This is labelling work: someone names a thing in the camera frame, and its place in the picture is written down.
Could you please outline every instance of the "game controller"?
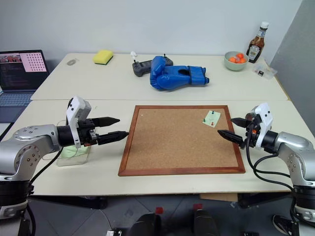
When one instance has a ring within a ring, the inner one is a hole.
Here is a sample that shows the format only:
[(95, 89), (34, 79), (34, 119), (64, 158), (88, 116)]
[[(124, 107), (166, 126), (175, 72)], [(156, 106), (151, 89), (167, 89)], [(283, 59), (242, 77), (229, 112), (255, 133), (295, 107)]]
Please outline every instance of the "game controller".
[[(164, 58), (165, 58), (165, 62), (166, 62), (165, 65), (166, 66), (173, 65), (173, 61), (170, 58), (166, 57), (165, 54), (164, 54)], [(133, 72), (136, 76), (141, 77), (144, 74), (150, 73), (152, 60), (147, 60), (147, 61), (143, 61), (143, 62), (138, 62), (135, 60), (133, 60), (133, 61), (134, 61), (134, 63), (132, 64), (132, 69), (133, 69)]]

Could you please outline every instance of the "cork board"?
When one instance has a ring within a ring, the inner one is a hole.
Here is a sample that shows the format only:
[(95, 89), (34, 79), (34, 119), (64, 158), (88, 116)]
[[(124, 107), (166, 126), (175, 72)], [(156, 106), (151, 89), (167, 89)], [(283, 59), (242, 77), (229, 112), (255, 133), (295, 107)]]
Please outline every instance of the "cork board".
[[(215, 128), (202, 123), (209, 111), (221, 113)], [(234, 131), (227, 106), (136, 106), (118, 175), (244, 173), (219, 129)]]

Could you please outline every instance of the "orange fruit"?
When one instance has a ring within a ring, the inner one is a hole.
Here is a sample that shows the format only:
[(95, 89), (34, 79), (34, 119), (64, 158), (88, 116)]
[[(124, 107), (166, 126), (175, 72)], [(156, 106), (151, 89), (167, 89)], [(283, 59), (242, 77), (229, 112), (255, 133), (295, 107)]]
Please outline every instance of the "orange fruit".
[(232, 63), (236, 63), (236, 58), (230, 57), (229, 61), (232, 62)]
[(243, 53), (238, 53), (236, 56), (237, 56), (239, 59), (244, 58), (244, 54), (243, 54)]
[(241, 58), (238, 63), (245, 63), (245, 62), (246, 62), (246, 59), (245, 58)]

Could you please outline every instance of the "laptop keyboard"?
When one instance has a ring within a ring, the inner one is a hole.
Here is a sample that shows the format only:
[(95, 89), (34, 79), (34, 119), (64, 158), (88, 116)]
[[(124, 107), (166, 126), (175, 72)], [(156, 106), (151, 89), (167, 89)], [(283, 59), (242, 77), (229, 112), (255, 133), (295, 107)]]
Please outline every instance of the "laptop keyboard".
[(0, 94), (0, 107), (27, 106), (31, 102), (32, 93)]

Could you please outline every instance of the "yellow sponge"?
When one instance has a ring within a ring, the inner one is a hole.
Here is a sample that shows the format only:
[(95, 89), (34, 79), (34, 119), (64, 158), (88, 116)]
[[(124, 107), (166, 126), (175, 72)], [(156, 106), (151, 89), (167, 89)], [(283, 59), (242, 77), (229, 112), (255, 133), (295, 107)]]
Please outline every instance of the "yellow sponge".
[(106, 65), (113, 57), (113, 52), (109, 50), (100, 50), (94, 57), (93, 61), (95, 64)]

